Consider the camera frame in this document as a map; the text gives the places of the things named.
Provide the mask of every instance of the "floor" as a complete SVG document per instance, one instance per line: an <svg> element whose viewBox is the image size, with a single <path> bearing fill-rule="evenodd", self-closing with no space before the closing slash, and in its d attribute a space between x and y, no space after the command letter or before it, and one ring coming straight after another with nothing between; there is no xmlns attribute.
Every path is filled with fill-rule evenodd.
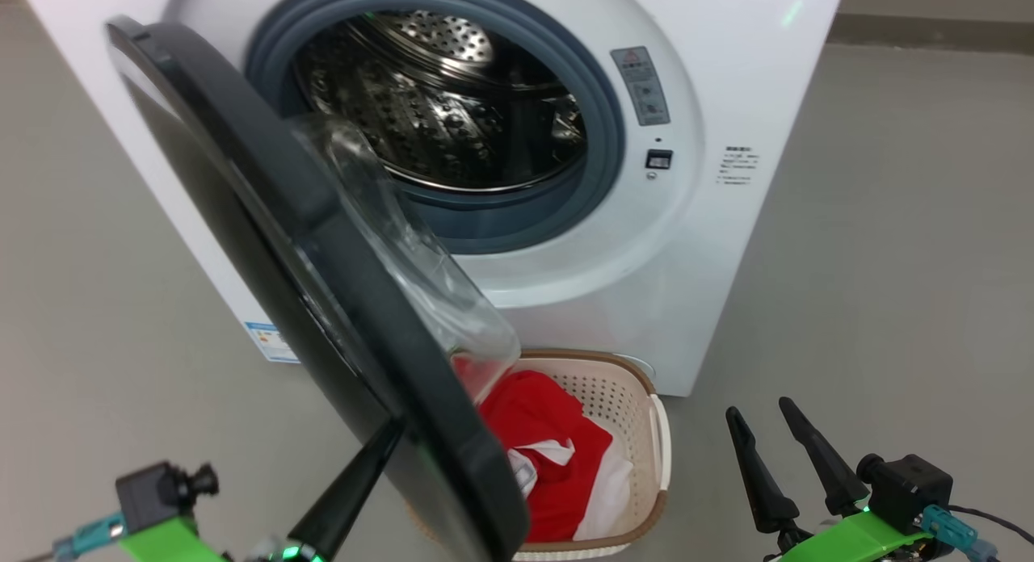
<svg viewBox="0 0 1034 562"><path fill-rule="evenodd" d="M263 361L21 7L0 7L0 58L7 558L114 510L115 477L162 459L215 464L203 537L240 557L285 531L356 442L303 371ZM730 405L817 525L821 487L781 423L783 394L849 463L919 452L954 476L957 503L1034 527L1031 84L1031 58L824 52L700 380L667 402L668 510L616 560L774 550L754 532ZM975 525L1002 560L1031 558ZM446 557L385 483L338 559Z"/></svg>

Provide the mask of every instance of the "warning label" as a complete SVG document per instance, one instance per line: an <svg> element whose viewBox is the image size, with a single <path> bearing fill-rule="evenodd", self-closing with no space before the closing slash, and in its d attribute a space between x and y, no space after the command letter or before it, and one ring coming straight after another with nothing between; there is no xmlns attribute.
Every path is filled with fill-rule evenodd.
<svg viewBox="0 0 1034 562"><path fill-rule="evenodd" d="M632 95L632 105L635 105L639 125L668 124L668 101L661 90L661 80L650 61L649 52L645 46L631 46L628 50L613 50L610 58L621 72L629 94Z"/></svg>
<svg viewBox="0 0 1034 562"><path fill-rule="evenodd" d="M267 361L270 361L270 363L298 364L298 356L295 355L295 351L283 340L280 331L276 330L273 323L244 322L244 326L248 327L251 340L258 345L258 349L262 349L262 353L266 356Z"/></svg>
<svg viewBox="0 0 1034 562"><path fill-rule="evenodd" d="M718 167L716 184L742 187L754 183L754 175L761 161L760 154L750 146L727 146Z"/></svg>

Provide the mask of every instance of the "open door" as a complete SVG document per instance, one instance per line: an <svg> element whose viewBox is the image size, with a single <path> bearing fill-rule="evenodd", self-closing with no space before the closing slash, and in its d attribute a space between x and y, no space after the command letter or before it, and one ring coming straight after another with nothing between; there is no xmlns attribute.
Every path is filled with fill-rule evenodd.
<svg viewBox="0 0 1034 562"><path fill-rule="evenodd" d="M341 418L364 443L389 422L402 426L386 472L455 558L512 559L527 510L473 403L494 373L477 385L464 378L464 388L453 366L468 342L503 349L508 337L450 323L494 309L429 231L392 215L405 206L393 206L388 187L356 171L368 147L347 124L293 131L182 25L120 19L108 30L116 66L187 193ZM340 160L358 179L334 171Z"/></svg>

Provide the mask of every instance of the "red cloth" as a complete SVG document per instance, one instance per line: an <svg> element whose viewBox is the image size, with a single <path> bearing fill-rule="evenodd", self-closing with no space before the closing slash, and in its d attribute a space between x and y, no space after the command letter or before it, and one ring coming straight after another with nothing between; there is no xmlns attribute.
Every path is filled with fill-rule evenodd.
<svg viewBox="0 0 1034 562"><path fill-rule="evenodd" d="M482 418L508 450L540 441L560 445L572 440L575 452L557 465L539 451L516 449L530 459L539 480L527 497L531 512L529 542L572 539L592 493L603 452L611 436L582 415L578 399L553 379L535 372L507 375L479 407Z"/></svg>

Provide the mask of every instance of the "white plastic basket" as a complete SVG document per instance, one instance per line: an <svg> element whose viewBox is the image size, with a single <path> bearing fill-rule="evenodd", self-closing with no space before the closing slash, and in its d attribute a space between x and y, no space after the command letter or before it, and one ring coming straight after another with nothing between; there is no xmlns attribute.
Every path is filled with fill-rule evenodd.
<svg viewBox="0 0 1034 562"><path fill-rule="evenodd" d="M624 551L657 524L668 496L671 434L653 385L631 361L576 349L525 349L511 372L523 371L549 375L581 401L585 415L606 419L620 435L632 462L631 496L610 537L526 543L514 560L586 560Z"/></svg>

